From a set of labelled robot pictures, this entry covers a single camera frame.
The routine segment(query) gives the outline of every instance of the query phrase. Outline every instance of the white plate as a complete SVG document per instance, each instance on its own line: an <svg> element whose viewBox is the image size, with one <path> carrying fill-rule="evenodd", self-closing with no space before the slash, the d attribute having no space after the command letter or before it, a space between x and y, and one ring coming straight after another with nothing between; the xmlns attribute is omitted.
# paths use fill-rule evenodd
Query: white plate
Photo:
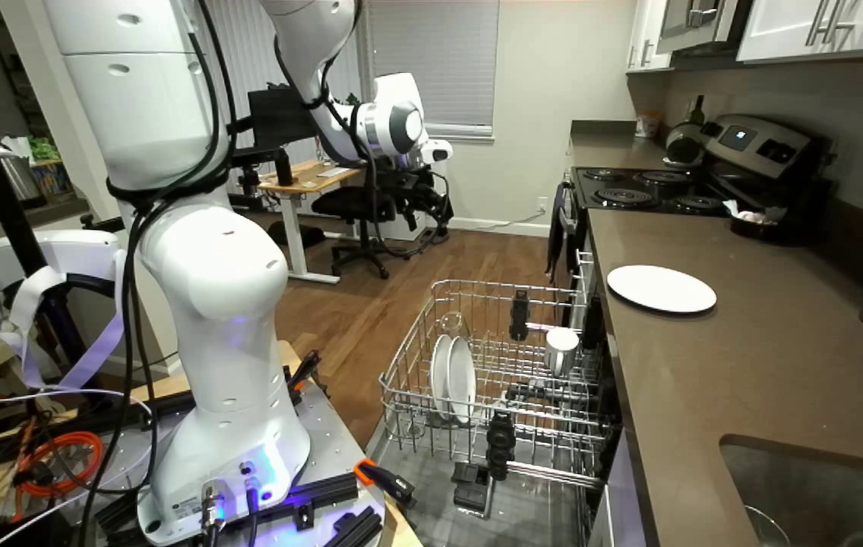
<svg viewBox="0 0 863 547"><path fill-rule="evenodd" d="M719 305L719 294L699 276L659 264L625 264L607 273L612 293L663 312L703 312Z"/></svg>
<svg viewBox="0 0 863 547"><path fill-rule="evenodd" d="M455 421L469 423L471 409L473 409L477 389L473 389L473 359L471 359L471 348L469 348L464 339L452 342L446 382L449 382L449 402L452 402Z"/></svg>
<svg viewBox="0 0 863 547"><path fill-rule="evenodd" d="M437 413L446 413L446 387L449 387L449 352L452 352L452 339L449 334L437 334L436 348L432 348L432 404Z"/></svg>

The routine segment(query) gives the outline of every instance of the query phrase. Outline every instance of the dishwasher rack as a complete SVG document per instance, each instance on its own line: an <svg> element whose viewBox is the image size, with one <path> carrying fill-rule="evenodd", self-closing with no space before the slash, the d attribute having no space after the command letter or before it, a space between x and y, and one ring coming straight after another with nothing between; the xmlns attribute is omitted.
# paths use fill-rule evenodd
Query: dishwasher rack
<svg viewBox="0 0 863 547"><path fill-rule="evenodd" d="M511 339L515 297L529 297L525 342ZM486 462L486 431L507 413L517 431L511 474L570 487L596 487L598 457L613 431L598 409L605 359L575 351L553 374L548 327L570 324L587 301L570 288L483 281L437 281L379 374L387 444L452 462ZM471 421L458 421L455 397L432 391L432 351L441 334L464 339L473 361L477 397Z"/></svg>

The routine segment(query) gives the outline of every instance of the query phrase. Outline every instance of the sink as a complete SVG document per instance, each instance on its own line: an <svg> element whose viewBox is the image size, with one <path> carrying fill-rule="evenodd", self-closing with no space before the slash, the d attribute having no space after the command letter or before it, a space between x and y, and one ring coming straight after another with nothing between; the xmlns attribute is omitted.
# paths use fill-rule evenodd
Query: sink
<svg viewBox="0 0 863 547"><path fill-rule="evenodd" d="M725 438L720 452L753 529L776 521L806 547L863 531L863 458L756 438Z"/></svg>

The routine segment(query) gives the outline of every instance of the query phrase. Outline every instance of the dishwasher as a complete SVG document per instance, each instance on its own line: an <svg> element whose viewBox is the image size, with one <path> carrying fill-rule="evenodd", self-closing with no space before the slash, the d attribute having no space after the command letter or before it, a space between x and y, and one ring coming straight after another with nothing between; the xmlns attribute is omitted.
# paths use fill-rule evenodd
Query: dishwasher
<svg viewBox="0 0 863 547"><path fill-rule="evenodd" d="M587 544L620 427L598 404L602 351L549 366L549 327L581 309L571 288L432 282L378 379L382 421L369 444L415 483L423 544Z"/></svg>

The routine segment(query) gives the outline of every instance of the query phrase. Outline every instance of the stovetop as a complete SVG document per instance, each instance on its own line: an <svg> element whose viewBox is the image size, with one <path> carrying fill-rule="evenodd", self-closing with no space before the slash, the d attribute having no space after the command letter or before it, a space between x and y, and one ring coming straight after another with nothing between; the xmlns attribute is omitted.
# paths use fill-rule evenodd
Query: stovetop
<svg viewBox="0 0 863 547"><path fill-rule="evenodd" d="M679 217L726 217L725 201L689 169L575 169L581 209L652 209Z"/></svg>

